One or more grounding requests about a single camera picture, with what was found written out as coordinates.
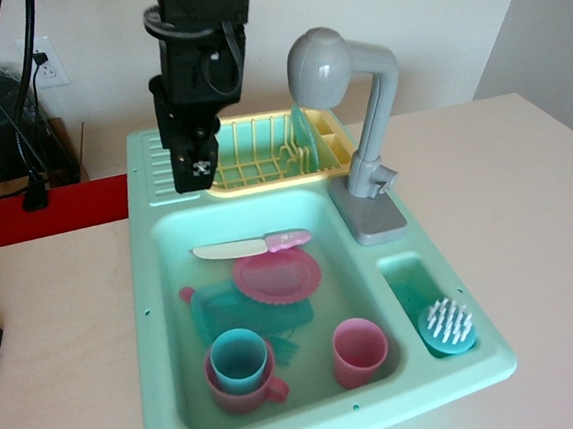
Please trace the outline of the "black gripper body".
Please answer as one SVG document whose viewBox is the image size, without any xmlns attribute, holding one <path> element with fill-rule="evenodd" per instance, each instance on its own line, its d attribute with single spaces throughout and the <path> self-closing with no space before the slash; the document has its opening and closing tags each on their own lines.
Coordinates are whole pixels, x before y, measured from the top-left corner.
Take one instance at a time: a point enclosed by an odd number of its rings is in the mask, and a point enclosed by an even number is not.
<svg viewBox="0 0 573 429">
<path fill-rule="evenodd" d="M 244 29 L 226 20 L 194 31 L 159 25 L 161 71 L 151 81 L 163 84 L 183 137 L 198 142 L 213 138 L 220 129 L 219 111 L 241 98 Z"/>
</svg>

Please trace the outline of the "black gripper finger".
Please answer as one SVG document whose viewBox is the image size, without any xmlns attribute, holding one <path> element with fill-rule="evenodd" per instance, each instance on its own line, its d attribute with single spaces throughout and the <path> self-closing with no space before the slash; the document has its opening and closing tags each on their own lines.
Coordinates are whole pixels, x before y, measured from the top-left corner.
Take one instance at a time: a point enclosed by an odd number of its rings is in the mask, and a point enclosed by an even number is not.
<svg viewBox="0 0 573 429">
<path fill-rule="evenodd" d="M 176 192 L 186 194 L 212 187 L 218 166 L 215 137 L 202 144 L 179 137 L 172 143 L 170 157 Z"/>
<path fill-rule="evenodd" d="M 153 97 L 158 131 L 164 149 L 171 150 L 183 138 L 183 128 L 178 121 L 174 104 L 161 82 L 151 81 L 149 90 Z"/>
</svg>

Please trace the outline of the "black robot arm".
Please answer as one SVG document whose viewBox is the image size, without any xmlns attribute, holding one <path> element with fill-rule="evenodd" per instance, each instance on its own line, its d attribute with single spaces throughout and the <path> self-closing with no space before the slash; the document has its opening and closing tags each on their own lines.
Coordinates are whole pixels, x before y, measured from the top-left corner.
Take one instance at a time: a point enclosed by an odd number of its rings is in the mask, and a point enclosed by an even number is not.
<svg viewBox="0 0 573 429">
<path fill-rule="evenodd" d="M 219 113 L 241 98 L 248 6 L 249 0 L 158 0 L 143 13 L 160 47 L 161 71 L 148 88 L 178 193 L 213 184 Z"/>
</svg>

